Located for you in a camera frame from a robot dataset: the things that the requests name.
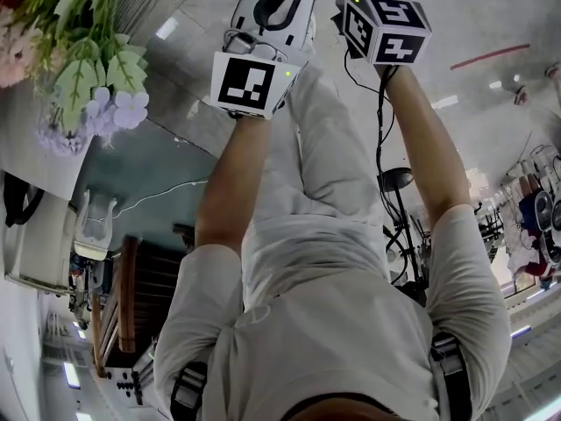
ceiling light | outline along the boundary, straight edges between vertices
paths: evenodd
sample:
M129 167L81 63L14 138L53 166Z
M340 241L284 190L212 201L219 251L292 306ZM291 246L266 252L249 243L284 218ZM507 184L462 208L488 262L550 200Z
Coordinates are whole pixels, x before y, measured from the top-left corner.
M156 36L160 39L167 39L167 37L175 31L179 22L174 18L169 18L164 22L164 25L160 27L160 29L156 32Z
M526 301L528 301L529 299L532 299L534 296L538 296L540 293L543 293L543 289L541 289L540 291L537 291L536 293L534 293L534 295L530 295L526 298Z
M435 103L431 103L430 105L432 106L433 109L441 109L441 108L445 108L446 106L452 106L457 102L458 102L458 96L450 95L447 96L446 98L443 98L442 100L438 100Z
M78 380L78 374L72 363L64 362L64 373L67 376L68 386L72 389L80 388L80 381Z
M546 405L541 410L538 410L531 417L527 417L524 421L545 421L551 419L561 410L561 397L558 397L551 404Z
M524 326L524 327L520 328L518 331L512 332L512 333L510 334L510 336L511 336L512 338L518 337L519 335L522 335L522 334L524 334L525 332L530 331L531 329L532 329L532 326L530 326L530 325Z

wooden furniture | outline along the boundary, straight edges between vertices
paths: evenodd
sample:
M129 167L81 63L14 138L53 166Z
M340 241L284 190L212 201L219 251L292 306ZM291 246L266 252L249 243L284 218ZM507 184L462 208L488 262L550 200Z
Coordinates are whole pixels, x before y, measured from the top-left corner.
M184 255L134 237L124 238L113 265L113 285L100 329L93 326L98 374L104 367L133 367L160 334Z

chair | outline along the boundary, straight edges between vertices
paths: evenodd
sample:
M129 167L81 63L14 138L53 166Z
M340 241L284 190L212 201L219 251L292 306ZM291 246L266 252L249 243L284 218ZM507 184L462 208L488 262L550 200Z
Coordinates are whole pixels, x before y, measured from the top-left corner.
M107 255L107 250L113 235L113 208L117 205L117 200L113 198L107 208L107 215L103 223L103 237L97 239L84 234L84 228L88 223L89 213L89 190L84 192L84 200L80 207L78 221L76 222L74 250L82 257L93 260L103 260Z

white cable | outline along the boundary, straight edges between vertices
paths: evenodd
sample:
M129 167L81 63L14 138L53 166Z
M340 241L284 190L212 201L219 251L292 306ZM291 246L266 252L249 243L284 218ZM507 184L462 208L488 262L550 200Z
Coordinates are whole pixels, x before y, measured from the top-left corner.
M208 182L208 181L209 181L208 179L201 179L201 180L198 180L198 181L187 181L187 182L182 182L181 184L176 184L176 185L174 185L172 188L170 188L170 189L168 189L168 190L164 190L163 192L156 193L156 194L153 194L153 195L144 196L143 198L140 198L140 199L139 199L135 204L133 204L132 206L125 207L125 208L121 209L121 210L119 211L119 213L118 213L116 216L113 217L113 219L119 218L123 212L129 211L130 209L134 209L135 207L137 207L140 203L142 203L142 202L145 201L145 200L149 200L150 198L155 198L156 196L165 195L166 193L169 193L169 192L171 192L171 191L173 191L173 190L175 190L175 189L178 189L179 187L188 186L188 185L190 185L190 186L195 186L195 185L197 185L197 184L204 184L204 183L206 183L206 182ZM103 224L103 222L105 221L105 218L99 218L99 219L97 219L97 218L88 218L88 220L96 221L97 223Z

black cable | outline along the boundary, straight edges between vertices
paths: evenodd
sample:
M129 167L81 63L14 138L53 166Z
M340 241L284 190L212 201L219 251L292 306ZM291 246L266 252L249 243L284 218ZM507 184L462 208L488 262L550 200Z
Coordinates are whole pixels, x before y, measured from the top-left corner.
M558 161L561 161L561 158L559 157L559 155L557 154L554 158L553 158L553 163L551 164L553 166L553 171L555 172L555 175L557 176L558 180L561 181L561 178L559 178L559 174L557 173L557 170L555 169L555 159L557 159Z
M352 79L352 82L354 82L357 86L359 86L362 89L367 89L367 90L371 90L372 92L374 92L375 94L379 94L379 91L373 88L369 88L368 86L365 86L364 84L360 84L354 76L352 76L351 72L349 71L349 68L347 67L347 57L349 56L349 49L347 48L347 51L344 54L344 71L348 74L349 78ZM389 101L389 98L387 98L387 96L384 96L384 99L388 102L391 103ZM392 110L392 123L389 126L389 129L386 132L386 135L384 136L384 138L382 139L382 144L384 143L384 141L387 139L387 136L389 136L389 133L392 131L392 128L394 127L394 121L395 121L395 112Z
M553 146L553 145L540 144L530 152L530 156L534 153L541 153L545 148L549 148L550 146Z
M522 151L520 152L520 156L518 156L518 159L516 160L516 162L518 162L518 161L522 158L522 155L524 154L524 151L526 150L526 146L528 146L528 142L529 142L530 138L532 137L532 132L533 132L533 131L530 131L530 132L529 132L528 138L526 139L526 143L524 144L524 148L523 148Z
M386 209L386 212L388 213L388 215L390 216L390 218L393 220L395 224L398 223L398 221L402 221L403 223L403 218L402 218L402 214L395 208L395 206L392 204L392 202L389 200L389 198L386 196L384 192L385 183L384 183L384 175L381 166L381 156L382 156L382 140L383 140L382 133L384 127L384 113L383 113L384 98L385 98L384 93L386 92L387 83L395 75L398 67L399 66L388 66L384 69L384 72L382 73L382 77L380 78L380 89L378 91L378 110L376 111L376 114L378 116L378 145L376 146L376 168L378 169L378 176L380 177L380 196L382 199L382 204ZM392 208L394 210L395 214L398 216L397 218L394 217L394 215L389 210L389 208Z
M401 273L398 274L398 276L391 282L392 285L394 285L396 282L398 282L401 277L405 274L405 270L407 270L407 265L409 264L408 261L408 257L407 257L407 253L405 252L405 250L403 249L403 246L401 245L401 243L399 242L399 240L395 241L395 244L401 249L401 257L403 257L403 270L401 271Z

